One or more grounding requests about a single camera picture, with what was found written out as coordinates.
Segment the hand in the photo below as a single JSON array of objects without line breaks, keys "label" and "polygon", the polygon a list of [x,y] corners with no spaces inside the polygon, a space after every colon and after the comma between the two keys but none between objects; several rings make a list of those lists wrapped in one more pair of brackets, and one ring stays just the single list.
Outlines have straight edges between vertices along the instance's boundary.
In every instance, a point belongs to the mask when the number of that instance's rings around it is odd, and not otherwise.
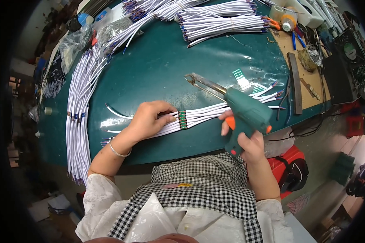
[{"label": "hand", "polygon": [[157,119],[158,114],[176,111],[175,107],[163,100],[144,102],[139,105],[130,125],[121,133],[128,134],[135,143],[148,139],[159,132],[163,126],[176,120],[172,115],[165,115]]},{"label": "hand", "polygon": [[[233,113],[231,110],[225,111],[222,115],[219,116],[220,120],[226,119],[226,117],[232,116]],[[222,123],[222,131],[221,135],[225,136],[229,132],[229,125],[224,121]],[[243,152],[240,156],[247,163],[260,163],[261,161],[267,161],[265,158],[265,154],[263,151],[263,135],[262,133],[255,131],[251,138],[249,139],[245,133],[240,133],[238,135],[238,144],[243,148]]]}]

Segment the bangle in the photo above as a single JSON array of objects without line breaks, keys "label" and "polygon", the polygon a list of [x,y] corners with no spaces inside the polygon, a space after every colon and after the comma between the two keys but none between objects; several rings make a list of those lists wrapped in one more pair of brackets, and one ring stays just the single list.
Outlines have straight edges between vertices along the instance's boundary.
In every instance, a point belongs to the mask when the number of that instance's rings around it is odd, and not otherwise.
[{"label": "bangle", "polygon": [[129,155],[131,154],[132,148],[130,148],[130,152],[128,152],[128,154],[127,154],[127,155],[121,155],[120,153],[116,152],[116,151],[112,148],[112,144],[111,144],[111,142],[109,142],[109,144],[110,144],[110,147],[111,147],[112,152],[114,152],[114,153],[115,153],[117,156],[119,156],[119,157],[127,157],[127,156],[129,156]]}]

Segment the green table surface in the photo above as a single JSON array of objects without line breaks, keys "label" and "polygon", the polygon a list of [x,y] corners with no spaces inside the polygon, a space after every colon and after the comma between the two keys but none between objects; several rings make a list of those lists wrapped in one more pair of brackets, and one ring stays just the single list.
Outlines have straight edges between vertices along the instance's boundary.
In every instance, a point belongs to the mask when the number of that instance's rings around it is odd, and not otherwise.
[{"label": "green table surface", "polygon": [[[206,5],[226,1],[210,1]],[[268,15],[269,8],[260,6],[262,15]],[[190,85],[184,75],[197,73],[224,87],[239,89],[232,72],[241,69],[251,82],[269,86],[278,80],[277,86],[269,91],[284,89],[289,69],[277,45],[267,40],[270,33],[234,34],[209,39],[191,48],[182,38],[178,24],[154,20],[142,28],[144,34],[133,40],[124,55],[116,53],[104,69],[89,105],[88,136],[91,158],[102,148],[102,138],[113,134],[105,130],[122,130],[130,122],[112,114],[105,102],[126,116],[133,116],[138,105],[144,101],[166,100],[179,110],[197,109],[220,103],[215,97]],[[52,107],[52,115],[41,112],[38,123],[40,152],[48,163],[67,164],[65,123],[67,99],[73,69],[78,55],[61,92],[54,99],[45,100],[41,107]],[[253,88],[245,92],[250,94]],[[280,100],[267,103],[278,105]],[[287,126],[296,124],[316,115],[321,104],[303,110],[302,115],[293,115]],[[287,111],[280,112],[276,121],[274,110],[272,131],[285,125]],[[220,136],[221,121],[212,119],[187,130],[166,136],[148,139],[138,143],[125,164],[145,164],[171,159],[185,158],[224,148],[227,138]]]}]

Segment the black and white checkered fabric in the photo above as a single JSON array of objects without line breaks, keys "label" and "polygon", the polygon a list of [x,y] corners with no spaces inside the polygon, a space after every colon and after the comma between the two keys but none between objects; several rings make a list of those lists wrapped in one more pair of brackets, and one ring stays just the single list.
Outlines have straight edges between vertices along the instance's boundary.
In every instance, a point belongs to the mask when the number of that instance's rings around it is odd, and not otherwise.
[{"label": "black and white checkered fabric", "polygon": [[[254,192],[246,188],[246,164],[228,153],[162,164],[153,168],[151,182],[129,199],[108,236],[124,240],[137,213],[152,193],[163,207],[205,208],[243,221],[246,242],[263,242]],[[163,189],[173,183],[191,187]]]}]

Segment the woman's left hand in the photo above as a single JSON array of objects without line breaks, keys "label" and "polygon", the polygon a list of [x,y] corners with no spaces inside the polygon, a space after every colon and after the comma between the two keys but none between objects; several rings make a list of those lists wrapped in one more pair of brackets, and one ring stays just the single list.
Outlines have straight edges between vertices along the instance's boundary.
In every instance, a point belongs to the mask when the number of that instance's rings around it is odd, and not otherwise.
[{"label": "woman's left hand", "polygon": [[130,139],[133,139],[135,143],[148,139],[159,132],[163,126],[176,120],[172,115],[164,115],[160,118],[158,115],[176,111],[174,106],[163,100],[144,102],[139,105],[130,124],[123,131],[129,134]]}]

